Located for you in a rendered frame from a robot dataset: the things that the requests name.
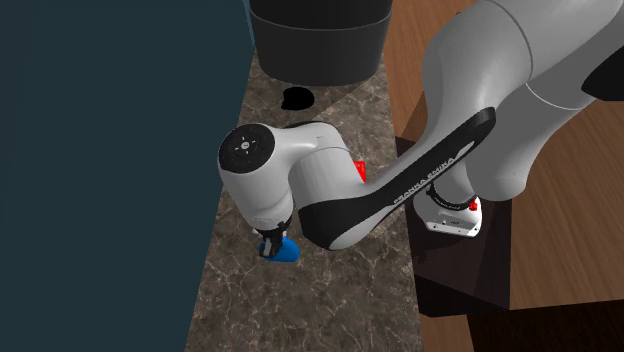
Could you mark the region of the blue rounded object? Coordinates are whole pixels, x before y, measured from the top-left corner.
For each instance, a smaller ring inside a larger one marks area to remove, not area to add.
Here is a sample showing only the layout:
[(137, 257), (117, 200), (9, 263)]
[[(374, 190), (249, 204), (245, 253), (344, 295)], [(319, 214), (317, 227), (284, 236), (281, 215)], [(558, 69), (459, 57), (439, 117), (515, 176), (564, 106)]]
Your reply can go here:
[(267, 261), (296, 262), (300, 256), (297, 244), (288, 237), (266, 239), (258, 245), (258, 254)]

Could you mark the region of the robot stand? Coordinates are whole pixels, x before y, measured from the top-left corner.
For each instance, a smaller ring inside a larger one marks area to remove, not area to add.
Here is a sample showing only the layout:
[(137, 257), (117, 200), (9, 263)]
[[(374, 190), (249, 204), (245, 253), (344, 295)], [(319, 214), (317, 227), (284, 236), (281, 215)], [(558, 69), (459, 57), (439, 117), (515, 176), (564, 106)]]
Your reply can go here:
[(474, 238), (429, 231), (405, 204), (419, 310), (428, 317), (510, 308), (512, 202), (481, 202)]

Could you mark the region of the dark grey round bin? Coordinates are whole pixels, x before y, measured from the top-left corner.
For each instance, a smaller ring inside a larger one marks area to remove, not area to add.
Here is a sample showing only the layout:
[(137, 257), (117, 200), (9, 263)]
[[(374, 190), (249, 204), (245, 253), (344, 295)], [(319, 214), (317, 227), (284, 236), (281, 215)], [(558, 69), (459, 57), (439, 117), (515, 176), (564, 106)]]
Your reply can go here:
[(260, 67), (305, 86), (365, 81), (380, 64), (393, 0), (249, 0)]

